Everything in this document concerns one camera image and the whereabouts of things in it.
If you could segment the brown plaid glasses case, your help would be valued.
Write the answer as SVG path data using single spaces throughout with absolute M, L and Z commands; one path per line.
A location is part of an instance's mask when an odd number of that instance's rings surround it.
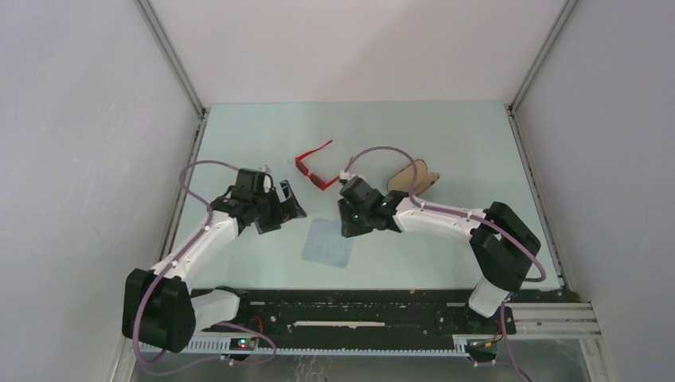
M 416 179 L 414 192 L 420 196 L 429 190 L 440 178 L 440 174 L 429 172 L 423 159 L 416 159 L 415 165 L 409 165 L 391 177 L 386 184 L 388 191 L 407 192 L 413 178 Z

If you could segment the red sunglasses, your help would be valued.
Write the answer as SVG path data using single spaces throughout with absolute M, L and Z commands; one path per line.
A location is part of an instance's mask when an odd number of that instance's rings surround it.
M 296 170 L 321 191 L 326 191 L 339 179 L 337 164 L 331 152 L 326 153 L 326 149 L 332 143 L 332 139 L 328 140 L 317 148 L 297 155 L 294 159 Z

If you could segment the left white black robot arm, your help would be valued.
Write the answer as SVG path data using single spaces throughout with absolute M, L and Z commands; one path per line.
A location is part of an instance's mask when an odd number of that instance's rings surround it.
M 127 276 L 124 337 L 179 353 L 195 333 L 220 322 L 236 332 L 248 328 L 252 311 L 236 292 L 216 288 L 194 297 L 195 282 L 244 229 L 254 226 L 264 234 L 306 217 L 289 181 L 275 183 L 262 170 L 239 170 L 235 184 L 205 206 L 205 218 L 177 249 L 151 269 Z

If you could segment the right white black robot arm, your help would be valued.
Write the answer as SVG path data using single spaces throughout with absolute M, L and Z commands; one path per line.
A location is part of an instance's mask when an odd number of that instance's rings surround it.
M 366 180 L 350 175 L 341 181 L 337 201 L 341 235 L 362 236 L 374 231 L 425 233 L 466 241 L 482 277 L 462 312 L 467 329 L 482 333 L 495 321 L 501 304 L 534 280 L 545 280 L 546 271 L 536 256 L 541 242 L 507 205 L 493 202 L 487 209 L 457 209 L 411 197 L 403 191 L 382 194 Z

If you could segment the light blue cleaning cloth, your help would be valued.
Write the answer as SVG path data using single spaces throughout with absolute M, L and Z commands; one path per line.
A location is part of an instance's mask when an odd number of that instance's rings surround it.
M 346 268 L 353 251 L 354 238 L 341 234 L 336 220 L 315 218 L 311 221 L 301 253 L 302 260 L 330 267 Z

